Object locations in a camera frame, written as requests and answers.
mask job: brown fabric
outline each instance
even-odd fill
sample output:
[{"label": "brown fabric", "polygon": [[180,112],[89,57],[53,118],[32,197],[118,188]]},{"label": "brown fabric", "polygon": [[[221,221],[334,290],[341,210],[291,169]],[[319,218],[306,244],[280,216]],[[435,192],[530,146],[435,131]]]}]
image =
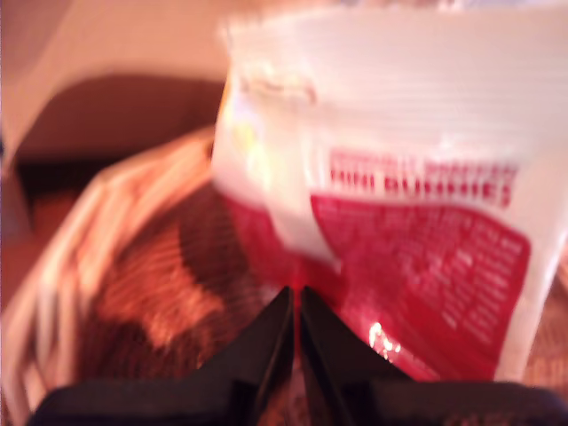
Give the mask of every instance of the brown fabric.
[{"label": "brown fabric", "polygon": [[547,387],[568,401],[568,294],[556,280],[544,306],[525,370],[526,384]]},{"label": "brown fabric", "polygon": [[222,200],[205,185],[116,259],[82,331],[78,378],[187,375],[262,306]]},{"label": "brown fabric", "polygon": [[223,87],[158,75],[82,80],[49,100],[22,139],[18,157],[20,162],[104,159],[159,146],[213,124]]}]

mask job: wicker basket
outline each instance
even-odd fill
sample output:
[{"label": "wicker basket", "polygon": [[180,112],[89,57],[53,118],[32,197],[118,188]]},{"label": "wicker basket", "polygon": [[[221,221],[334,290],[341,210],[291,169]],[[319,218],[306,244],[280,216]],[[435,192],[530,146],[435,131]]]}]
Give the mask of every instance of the wicker basket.
[{"label": "wicker basket", "polygon": [[[202,130],[101,172],[25,278],[2,318],[2,388],[16,425],[58,386],[186,375],[270,298],[210,184],[213,134]],[[556,285],[526,375],[561,392],[566,306]],[[265,424],[307,423],[298,375],[291,387],[295,397],[288,384],[276,392]]]}]

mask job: plastic bag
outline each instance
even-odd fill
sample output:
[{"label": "plastic bag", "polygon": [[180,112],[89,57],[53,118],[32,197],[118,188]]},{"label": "plastic bag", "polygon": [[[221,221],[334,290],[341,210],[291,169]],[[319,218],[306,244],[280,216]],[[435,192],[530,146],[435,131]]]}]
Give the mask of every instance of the plastic bag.
[{"label": "plastic bag", "polygon": [[520,380],[568,224],[568,9],[235,24],[213,170],[265,282],[416,379]]}]

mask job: nutrition facts label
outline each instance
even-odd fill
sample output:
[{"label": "nutrition facts label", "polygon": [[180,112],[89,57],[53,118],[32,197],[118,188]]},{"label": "nutrition facts label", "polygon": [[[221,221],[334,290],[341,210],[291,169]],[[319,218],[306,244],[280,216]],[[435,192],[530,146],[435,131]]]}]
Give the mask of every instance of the nutrition facts label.
[{"label": "nutrition facts label", "polygon": [[523,235],[449,205],[313,196],[312,206],[360,309],[400,318],[399,334],[420,336],[407,339],[420,358],[493,375],[530,256]]}]

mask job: black pointed object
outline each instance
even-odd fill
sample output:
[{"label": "black pointed object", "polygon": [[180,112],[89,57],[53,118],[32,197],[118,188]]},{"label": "black pointed object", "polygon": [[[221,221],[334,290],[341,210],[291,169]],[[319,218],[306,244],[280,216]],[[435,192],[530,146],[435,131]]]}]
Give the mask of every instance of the black pointed object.
[{"label": "black pointed object", "polygon": [[413,382],[360,341],[310,288],[302,293],[301,335],[336,424],[568,424],[568,407],[548,390]]},{"label": "black pointed object", "polygon": [[293,294],[284,288],[223,351],[185,379],[94,381],[56,390],[28,426],[254,425],[293,358]]}]

